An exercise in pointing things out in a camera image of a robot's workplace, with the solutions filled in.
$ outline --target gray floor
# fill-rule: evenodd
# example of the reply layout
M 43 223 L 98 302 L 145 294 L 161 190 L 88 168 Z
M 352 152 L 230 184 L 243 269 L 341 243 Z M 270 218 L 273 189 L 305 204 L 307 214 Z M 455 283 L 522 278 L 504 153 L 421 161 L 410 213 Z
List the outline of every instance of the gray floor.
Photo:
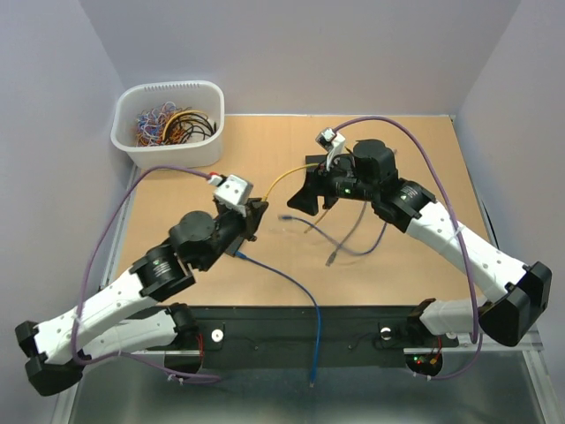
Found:
M 446 370 L 469 353 L 448 353 Z M 542 423 L 521 352 L 483 352 L 460 378 L 427 382 L 402 369 L 325 368 L 222 373 L 214 386 L 179 386 L 128 360 L 87 375 L 74 424 Z

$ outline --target wall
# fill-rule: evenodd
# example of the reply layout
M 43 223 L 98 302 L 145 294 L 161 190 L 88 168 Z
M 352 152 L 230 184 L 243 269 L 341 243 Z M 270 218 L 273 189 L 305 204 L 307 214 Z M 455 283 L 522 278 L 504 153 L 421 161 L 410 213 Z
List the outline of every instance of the wall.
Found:
M 565 405 L 565 3 L 523 0 L 456 118 L 473 179 L 503 248 L 554 272 L 539 320 Z
M 0 57 L 0 421 L 46 423 L 13 329 L 76 301 L 131 168 L 109 142 L 123 89 L 76 0 L 3 2 Z
M 230 113 L 455 113 L 519 0 L 80 0 L 124 85 L 212 80 Z

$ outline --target tangled cable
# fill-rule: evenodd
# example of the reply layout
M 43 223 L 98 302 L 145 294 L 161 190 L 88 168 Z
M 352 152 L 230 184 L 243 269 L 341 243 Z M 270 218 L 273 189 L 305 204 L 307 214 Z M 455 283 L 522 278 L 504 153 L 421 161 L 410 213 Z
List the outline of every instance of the tangled cable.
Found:
M 168 146 L 202 141 L 212 137 L 215 131 L 216 124 L 205 112 L 166 102 L 138 115 L 136 140 L 138 147 Z

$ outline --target wooden table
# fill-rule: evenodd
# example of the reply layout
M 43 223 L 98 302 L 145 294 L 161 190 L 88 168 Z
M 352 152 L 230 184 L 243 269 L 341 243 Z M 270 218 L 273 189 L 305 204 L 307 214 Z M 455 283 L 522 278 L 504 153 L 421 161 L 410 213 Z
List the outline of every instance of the wooden table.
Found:
M 252 195 L 260 197 L 286 170 L 304 163 L 305 155 L 322 154 L 314 141 L 321 129 L 346 117 L 227 117 L 224 152 L 220 162 L 202 170 L 236 174 L 254 183 Z M 398 117 L 426 148 L 454 205 L 459 221 L 482 237 L 485 227 L 448 117 Z M 411 141 L 385 123 L 357 124 L 343 130 L 351 146 L 355 140 L 375 138 L 398 149 L 400 176 L 418 181 L 439 195 L 426 164 Z M 372 254 L 337 256 L 331 267 L 327 257 L 334 250 L 315 231 L 304 234 L 302 223 L 281 222 L 290 213 L 313 220 L 286 207 L 289 197 L 302 186 L 304 172 L 284 179 L 269 197 L 270 206 L 255 243 L 242 251 L 253 259 L 294 276 L 321 305 L 410 305 L 426 298 L 462 299 L 469 296 L 464 275 L 438 254 L 390 226 Z M 161 243 L 172 225 L 193 210 L 215 212 L 213 187 L 202 179 L 175 171 L 157 171 L 139 184 L 127 224 L 119 272 L 145 251 Z M 341 239 L 355 223 L 362 208 L 358 201 L 338 201 L 320 227 Z M 376 240 L 383 222 L 369 207 L 348 246 L 366 250 Z M 247 261 L 224 255 L 208 272 L 196 273 L 197 283 L 169 302 L 189 305 L 303 306 L 310 300 L 294 284 Z

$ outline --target white basket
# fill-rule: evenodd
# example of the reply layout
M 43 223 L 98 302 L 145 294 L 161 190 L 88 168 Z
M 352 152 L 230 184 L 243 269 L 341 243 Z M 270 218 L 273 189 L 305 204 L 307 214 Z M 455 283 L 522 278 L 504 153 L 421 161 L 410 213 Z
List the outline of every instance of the white basket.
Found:
M 209 139 L 173 146 L 136 147 L 136 118 L 144 110 L 174 102 L 178 108 L 205 111 L 216 123 Z M 126 152 L 141 169 L 156 165 L 194 168 L 217 162 L 222 155 L 224 122 L 222 90 L 208 81 L 177 81 L 144 84 L 130 88 L 117 101 L 110 137 L 114 146 Z

